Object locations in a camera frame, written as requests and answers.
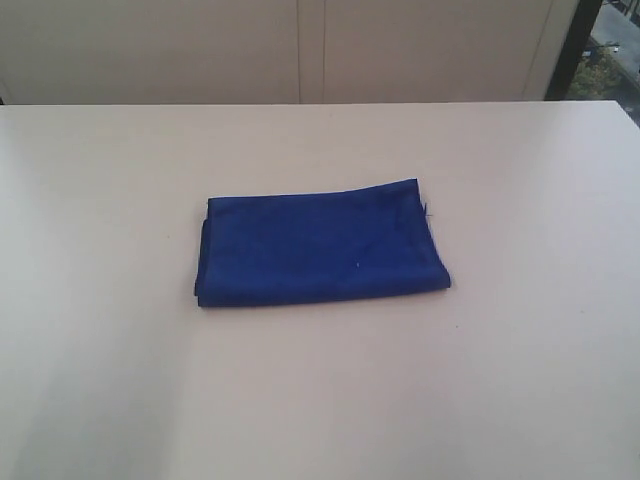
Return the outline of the blue microfiber towel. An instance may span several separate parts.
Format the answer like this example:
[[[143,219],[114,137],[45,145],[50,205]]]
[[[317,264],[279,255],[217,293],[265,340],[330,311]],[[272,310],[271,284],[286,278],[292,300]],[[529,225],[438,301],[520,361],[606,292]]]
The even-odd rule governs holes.
[[[451,284],[415,179],[207,202],[194,285],[201,308],[351,301]]]

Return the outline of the dark window frame post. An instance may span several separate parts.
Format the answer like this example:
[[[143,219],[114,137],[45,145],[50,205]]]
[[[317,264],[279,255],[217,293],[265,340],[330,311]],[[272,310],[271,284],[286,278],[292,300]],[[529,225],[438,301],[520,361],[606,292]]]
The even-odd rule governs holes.
[[[602,4],[602,0],[580,0],[577,3],[544,96],[545,101],[561,101],[568,94]]]

